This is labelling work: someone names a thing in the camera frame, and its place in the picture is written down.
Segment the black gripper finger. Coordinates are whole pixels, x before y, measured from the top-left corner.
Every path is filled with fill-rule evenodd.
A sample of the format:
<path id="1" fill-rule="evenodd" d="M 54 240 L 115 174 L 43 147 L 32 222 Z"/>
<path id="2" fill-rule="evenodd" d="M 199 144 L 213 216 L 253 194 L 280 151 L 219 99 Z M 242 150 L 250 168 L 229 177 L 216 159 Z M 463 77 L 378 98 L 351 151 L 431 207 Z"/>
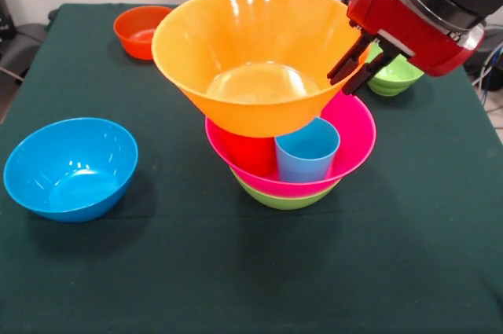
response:
<path id="1" fill-rule="evenodd" d="M 367 33 L 361 33 L 357 42 L 344 54 L 336 65 L 327 74 L 331 85 L 337 84 L 341 79 L 345 79 L 356 69 L 360 56 L 365 52 L 373 37 Z"/>
<path id="2" fill-rule="evenodd" d="M 365 63 L 343 86 L 346 95 L 355 94 L 367 84 L 381 69 L 387 67 L 398 56 L 397 50 L 383 49 L 370 62 Z"/>

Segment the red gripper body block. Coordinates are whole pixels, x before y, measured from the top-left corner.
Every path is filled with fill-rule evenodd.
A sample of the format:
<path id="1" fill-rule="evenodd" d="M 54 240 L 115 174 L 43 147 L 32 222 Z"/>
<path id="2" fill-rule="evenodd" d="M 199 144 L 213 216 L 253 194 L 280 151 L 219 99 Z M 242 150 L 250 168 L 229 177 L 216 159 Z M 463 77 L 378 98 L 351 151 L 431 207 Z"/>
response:
<path id="1" fill-rule="evenodd" d="M 483 41 L 486 0 L 350 0 L 347 17 L 373 37 L 351 74 L 391 49 L 425 74 L 442 76 Z"/>

